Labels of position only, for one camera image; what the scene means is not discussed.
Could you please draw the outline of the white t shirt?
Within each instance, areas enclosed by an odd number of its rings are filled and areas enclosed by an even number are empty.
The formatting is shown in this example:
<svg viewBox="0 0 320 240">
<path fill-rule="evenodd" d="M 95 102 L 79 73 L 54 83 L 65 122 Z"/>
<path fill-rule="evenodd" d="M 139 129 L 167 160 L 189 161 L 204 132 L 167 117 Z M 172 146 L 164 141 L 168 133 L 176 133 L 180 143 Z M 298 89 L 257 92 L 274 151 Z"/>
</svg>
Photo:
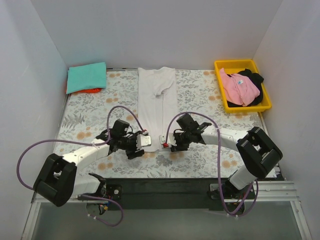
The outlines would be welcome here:
<svg viewBox="0 0 320 240">
<path fill-rule="evenodd" d="M 163 147 L 159 137 L 179 113 L 176 70 L 162 67 L 146 70 L 138 68 L 138 120 L 151 137 L 146 152 L 156 152 Z"/>
</svg>

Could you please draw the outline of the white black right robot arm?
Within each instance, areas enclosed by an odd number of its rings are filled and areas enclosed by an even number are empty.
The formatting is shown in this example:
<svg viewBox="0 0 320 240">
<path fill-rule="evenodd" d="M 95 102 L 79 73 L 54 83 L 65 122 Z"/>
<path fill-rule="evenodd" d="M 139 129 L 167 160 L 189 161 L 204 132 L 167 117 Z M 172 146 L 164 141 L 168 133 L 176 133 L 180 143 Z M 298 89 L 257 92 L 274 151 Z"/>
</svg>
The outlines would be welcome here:
<svg viewBox="0 0 320 240">
<path fill-rule="evenodd" d="M 167 132 L 162 143 L 171 152 L 187 151 L 190 144 L 195 143 L 216 145 L 219 149 L 228 148 L 240 154 L 244 166 L 217 189 L 211 190 L 213 197 L 223 194 L 227 198 L 239 198 L 251 183 L 264 179 L 283 158 L 282 151 L 260 127 L 255 126 L 250 130 L 218 128 L 213 120 L 199 124 L 189 113 L 177 116 L 174 120 L 179 129 Z"/>
</svg>

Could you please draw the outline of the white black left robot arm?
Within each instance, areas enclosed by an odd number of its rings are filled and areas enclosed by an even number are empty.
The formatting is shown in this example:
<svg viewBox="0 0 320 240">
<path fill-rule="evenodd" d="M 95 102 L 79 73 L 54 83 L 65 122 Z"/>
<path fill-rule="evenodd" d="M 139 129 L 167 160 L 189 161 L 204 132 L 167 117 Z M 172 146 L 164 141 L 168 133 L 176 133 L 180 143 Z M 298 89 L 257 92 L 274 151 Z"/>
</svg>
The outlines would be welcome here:
<svg viewBox="0 0 320 240">
<path fill-rule="evenodd" d="M 115 191 L 120 192 L 120 187 L 108 185 L 106 178 L 96 173 L 80 176 L 79 172 L 118 150 L 124 151 L 129 160 L 143 156 L 144 147 L 152 143 L 151 137 L 146 130 L 129 132 L 129 128 L 128 122 L 116 120 L 112 128 L 102 131 L 89 145 L 63 155 L 50 154 L 33 184 L 33 190 L 57 207 L 74 196 L 81 199 L 93 197 L 95 200 L 104 197 L 118 199 L 120 194 Z"/>
</svg>

